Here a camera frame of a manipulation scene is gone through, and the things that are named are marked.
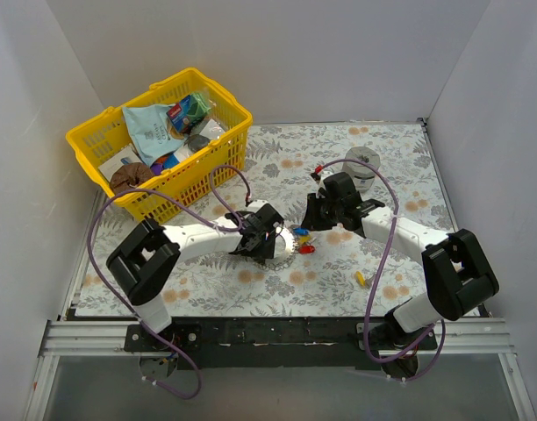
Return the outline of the red key tag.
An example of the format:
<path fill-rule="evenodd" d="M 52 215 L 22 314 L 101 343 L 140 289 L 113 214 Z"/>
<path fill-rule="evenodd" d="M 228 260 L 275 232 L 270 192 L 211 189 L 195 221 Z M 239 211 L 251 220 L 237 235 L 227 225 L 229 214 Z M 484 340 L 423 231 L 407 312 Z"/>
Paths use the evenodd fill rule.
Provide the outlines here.
<path fill-rule="evenodd" d="M 316 247 L 313 245 L 301 245 L 298 248 L 298 252 L 300 254 L 311 254 L 311 253 L 314 253 L 315 251 L 316 251 Z"/>

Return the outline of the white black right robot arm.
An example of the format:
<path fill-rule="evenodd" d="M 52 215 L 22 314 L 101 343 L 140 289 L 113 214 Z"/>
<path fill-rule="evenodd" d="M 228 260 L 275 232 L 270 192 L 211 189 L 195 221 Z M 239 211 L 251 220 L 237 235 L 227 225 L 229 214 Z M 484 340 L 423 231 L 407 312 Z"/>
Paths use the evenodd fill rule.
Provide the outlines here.
<path fill-rule="evenodd" d="M 307 197 L 302 228 L 323 232 L 341 225 L 423 268 L 425 292 L 388 311 L 383 323 L 370 331 L 371 339 L 405 348 L 429 325 L 456 321 L 499 292 L 498 279 L 473 232 L 444 232 L 398 217 L 384 203 L 362 199 L 345 172 L 319 169 L 311 177 L 318 189 Z"/>

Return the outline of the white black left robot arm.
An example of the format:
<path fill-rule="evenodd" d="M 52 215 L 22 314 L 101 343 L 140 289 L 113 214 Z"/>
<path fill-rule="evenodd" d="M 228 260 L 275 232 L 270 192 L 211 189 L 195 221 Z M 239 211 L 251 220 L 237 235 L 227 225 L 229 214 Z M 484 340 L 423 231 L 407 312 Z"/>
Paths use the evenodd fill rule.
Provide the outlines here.
<path fill-rule="evenodd" d="M 147 326 L 144 340 L 163 351 L 175 338 L 161 294 L 175 264 L 215 253 L 272 259 L 283 223 L 265 201 L 254 201 L 236 215 L 227 213 L 208 225 L 159 225 L 146 219 L 112 252 L 106 267 Z"/>

